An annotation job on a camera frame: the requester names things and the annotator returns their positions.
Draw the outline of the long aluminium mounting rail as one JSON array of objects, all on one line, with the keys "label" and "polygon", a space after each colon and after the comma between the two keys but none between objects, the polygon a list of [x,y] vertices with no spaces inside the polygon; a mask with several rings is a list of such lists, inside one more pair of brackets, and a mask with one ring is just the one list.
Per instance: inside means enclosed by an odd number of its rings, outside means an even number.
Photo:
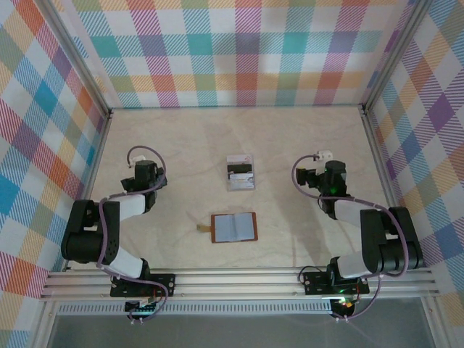
[{"label": "long aluminium mounting rail", "polygon": [[[301,299],[304,286],[297,268],[160,269],[174,273],[173,299],[258,300]],[[109,300],[112,283],[100,270],[77,269],[50,273],[40,300]],[[428,269],[413,270],[401,278],[385,277],[380,298],[416,298],[439,295],[438,283]]]}]

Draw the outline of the short aluminium frame bar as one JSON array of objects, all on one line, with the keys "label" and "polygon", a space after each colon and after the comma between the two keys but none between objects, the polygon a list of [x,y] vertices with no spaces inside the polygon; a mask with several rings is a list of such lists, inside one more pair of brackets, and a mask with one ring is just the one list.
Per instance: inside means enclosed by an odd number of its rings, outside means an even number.
[{"label": "short aluminium frame bar", "polygon": [[40,302],[33,319],[28,348],[47,348],[60,302]]},{"label": "short aluminium frame bar", "polygon": [[422,297],[421,303],[436,348],[449,348],[449,342],[435,297]]}]

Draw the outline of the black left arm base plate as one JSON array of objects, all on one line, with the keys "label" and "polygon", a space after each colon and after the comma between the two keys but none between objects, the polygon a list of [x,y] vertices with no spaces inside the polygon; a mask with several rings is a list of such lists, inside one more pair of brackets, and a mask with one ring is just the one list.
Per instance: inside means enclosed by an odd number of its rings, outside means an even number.
[{"label": "black left arm base plate", "polygon": [[172,297],[175,289],[175,274],[149,274],[146,280],[110,278],[111,297]]}]

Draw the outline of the aluminium frame post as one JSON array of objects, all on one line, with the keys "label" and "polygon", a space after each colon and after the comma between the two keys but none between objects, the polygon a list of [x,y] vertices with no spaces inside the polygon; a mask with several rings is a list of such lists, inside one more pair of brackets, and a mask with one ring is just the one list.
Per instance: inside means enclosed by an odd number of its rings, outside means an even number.
[{"label": "aluminium frame post", "polygon": [[91,71],[88,69],[84,58],[78,51],[72,36],[68,33],[58,11],[51,0],[34,0],[36,6],[45,18],[45,21],[51,27],[51,31],[56,36],[63,52],[66,54],[70,64],[75,68],[81,78],[83,85],[86,87],[90,97],[96,102],[99,111],[107,118],[112,117],[112,108],[104,99],[103,93],[94,80]]},{"label": "aluminium frame post", "polygon": [[396,45],[392,47],[389,56],[385,59],[384,66],[380,69],[377,78],[364,102],[360,104],[360,109],[364,115],[367,115],[374,104],[378,101],[381,93],[386,88],[388,80],[392,76],[396,66],[403,57],[418,27],[423,21],[434,0],[415,0],[409,17],[405,20],[403,29],[399,32]]}]

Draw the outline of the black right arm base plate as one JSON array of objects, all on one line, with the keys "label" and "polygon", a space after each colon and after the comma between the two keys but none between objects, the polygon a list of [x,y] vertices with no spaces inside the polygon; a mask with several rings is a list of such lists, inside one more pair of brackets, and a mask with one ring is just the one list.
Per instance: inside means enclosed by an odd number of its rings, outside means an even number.
[{"label": "black right arm base plate", "polygon": [[357,295],[369,294],[368,283],[361,278],[333,278],[324,272],[303,273],[306,295]]}]

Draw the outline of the brown leather card holder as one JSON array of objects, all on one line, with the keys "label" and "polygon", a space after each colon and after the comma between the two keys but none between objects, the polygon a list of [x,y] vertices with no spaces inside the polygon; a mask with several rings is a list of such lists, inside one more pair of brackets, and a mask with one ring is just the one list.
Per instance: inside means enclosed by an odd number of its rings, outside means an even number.
[{"label": "brown leather card holder", "polygon": [[258,240],[255,212],[211,215],[210,225],[197,224],[196,229],[209,233],[213,244]]}]

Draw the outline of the aluminium side rail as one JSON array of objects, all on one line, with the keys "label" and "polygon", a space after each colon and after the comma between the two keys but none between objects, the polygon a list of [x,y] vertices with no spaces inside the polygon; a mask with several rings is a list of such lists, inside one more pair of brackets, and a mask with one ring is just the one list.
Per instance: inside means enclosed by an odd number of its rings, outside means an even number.
[{"label": "aluminium side rail", "polygon": [[[101,137],[99,139],[99,142],[97,144],[97,148],[96,148],[96,151],[94,152],[94,157],[92,159],[92,162],[91,162],[91,166],[90,166],[90,170],[88,172],[88,177],[87,177],[87,181],[86,181],[86,184],[84,186],[84,191],[83,193],[80,195],[80,198],[81,199],[89,199],[91,198],[91,194],[93,192],[93,189],[94,189],[94,184],[95,184],[95,180],[96,180],[96,176],[97,176],[97,173],[98,173],[98,170],[99,170],[99,166],[101,164],[101,160],[102,160],[102,155],[103,155],[103,152],[104,152],[104,148],[105,148],[105,144],[107,142],[107,138],[108,138],[108,135],[109,135],[109,130],[110,130],[110,127],[111,127],[111,124],[112,124],[112,121],[113,121],[113,114],[111,114],[104,122],[103,122],[103,127],[102,127],[102,132],[101,132]],[[72,217],[72,208],[73,208],[73,205],[71,207],[71,211],[70,211],[70,214],[69,214],[69,217],[67,219],[67,224],[69,222],[69,220],[72,220],[71,217]],[[65,234],[63,236],[63,241],[65,239],[65,236],[66,236],[66,233],[67,233],[67,227],[65,229]],[[69,260],[65,258],[65,256],[63,255],[62,253],[62,250],[61,250],[61,255],[63,257],[63,262],[62,262],[62,265],[59,269],[60,272],[66,272],[68,270],[70,270],[70,266],[69,266]]]},{"label": "aluminium side rail", "polygon": [[393,206],[393,185],[374,134],[368,111],[360,108],[370,150],[378,171],[381,186],[390,207],[372,208],[360,212],[362,257],[369,271],[400,277],[407,270],[423,266],[423,253],[410,212],[405,207]]}]

